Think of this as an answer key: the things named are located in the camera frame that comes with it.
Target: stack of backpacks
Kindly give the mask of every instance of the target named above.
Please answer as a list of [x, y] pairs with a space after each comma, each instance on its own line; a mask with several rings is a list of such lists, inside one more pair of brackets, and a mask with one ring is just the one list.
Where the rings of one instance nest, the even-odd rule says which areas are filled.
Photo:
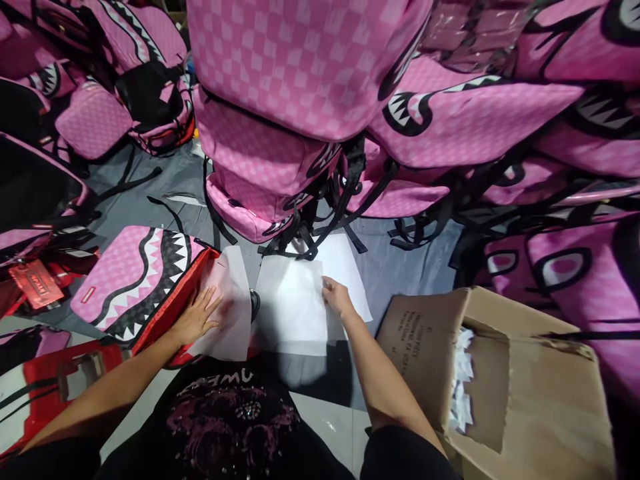
[[108, 196], [82, 178], [124, 139], [164, 154], [193, 136], [187, 48], [158, 7], [114, 0], [0, 1], [0, 267], [86, 224]]
[[[640, 207], [625, 198], [640, 193], [637, 2], [212, 1], [187, 14], [205, 188], [230, 241], [224, 223], [271, 239], [264, 254], [301, 237], [312, 258], [364, 216], [397, 219], [391, 242], [412, 250], [460, 220], [485, 238], [485, 279], [466, 284], [580, 326], [640, 406]], [[593, 215], [619, 197], [622, 213]], [[318, 229], [320, 198], [333, 216]], [[504, 208], [465, 216], [480, 206]], [[550, 216], [562, 207], [579, 208]]]

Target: person's right hand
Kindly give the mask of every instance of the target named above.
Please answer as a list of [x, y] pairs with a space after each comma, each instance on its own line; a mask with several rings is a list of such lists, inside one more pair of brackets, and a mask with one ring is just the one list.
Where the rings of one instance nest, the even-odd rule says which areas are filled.
[[322, 297], [336, 315], [342, 320], [345, 319], [346, 315], [357, 315], [355, 308], [353, 308], [351, 298], [349, 297], [348, 288], [329, 277], [322, 277], [322, 280], [324, 282]]

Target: paper sheet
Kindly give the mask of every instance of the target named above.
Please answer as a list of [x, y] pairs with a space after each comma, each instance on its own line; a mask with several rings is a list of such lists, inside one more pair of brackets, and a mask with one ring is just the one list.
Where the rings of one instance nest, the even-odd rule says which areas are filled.
[[277, 255], [262, 260], [255, 286], [261, 305], [252, 345], [262, 350], [326, 356], [323, 264]]
[[227, 247], [201, 278], [201, 290], [216, 286], [211, 301], [220, 295], [224, 300], [207, 321], [219, 321], [221, 327], [212, 328], [196, 340], [188, 352], [208, 355], [224, 361], [244, 361], [251, 337], [251, 296], [240, 247]]
[[[304, 252], [306, 245], [290, 244], [287, 247], [287, 251], [291, 253]], [[320, 247], [318, 248], [318, 254], [315, 257], [315, 261], [322, 262], [323, 275], [331, 277], [337, 282], [342, 283], [349, 289], [349, 296], [356, 312], [360, 314], [362, 320], [370, 322], [373, 320], [371, 311], [369, 310], [369, 304], [367, 302], [367, 294], [365, 293], [365, 286], [362, 284], [362, 278], [358, 271], [358, 266], [355, 264], [355, 258], [353, 258], [353, 252], [349, 245], [349, 237], [346, 233], [335, 233], [329, 235]], [[333, 318], [329, 326], [341, 324], [340, 320]], [[342, 329], [329, 329], [329, 340], [344, 340], [346, 334]]]

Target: shark eye graphic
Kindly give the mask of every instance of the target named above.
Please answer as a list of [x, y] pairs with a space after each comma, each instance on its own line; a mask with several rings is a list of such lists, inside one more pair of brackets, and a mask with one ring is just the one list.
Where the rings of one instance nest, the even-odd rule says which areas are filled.
[[518, 250], [500, 250], [487, 257], [487, 268], [492, 275], [505, 275], [518, 266]]
[[626, 47], [640, 47], [640, 0], [611, 0], [600, 26], [607, 40]]
[[538, 260], [534, 270], [547, 291], [556, 291], [578, 282], [590, 267], [591, 250], [574, 248]]

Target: hand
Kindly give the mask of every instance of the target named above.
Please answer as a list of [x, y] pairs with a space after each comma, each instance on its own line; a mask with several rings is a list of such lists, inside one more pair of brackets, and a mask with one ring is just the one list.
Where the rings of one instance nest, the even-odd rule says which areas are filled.
[[194, 301], [195, 292], [193, 292], [187, 304], [187, 309], [167, 332], [170, 335], [175, 335], [181, 346], [193, 343], [212, 328], [220, 326], [220, 322], [207, 322], [210, 314], [222, 302], [222, 295], [220, 295], [207, 307], [214, 293], [215, 287], [206, 288]]
[[348, 288], [329, 277], [322, 277], [322, 280], [324, 281], [322, 297], [325, 300], [325, 304], [328, 304], [336, 315], [342, 320], [345, 319], [346, 315], [358, 315], [351, 303]]

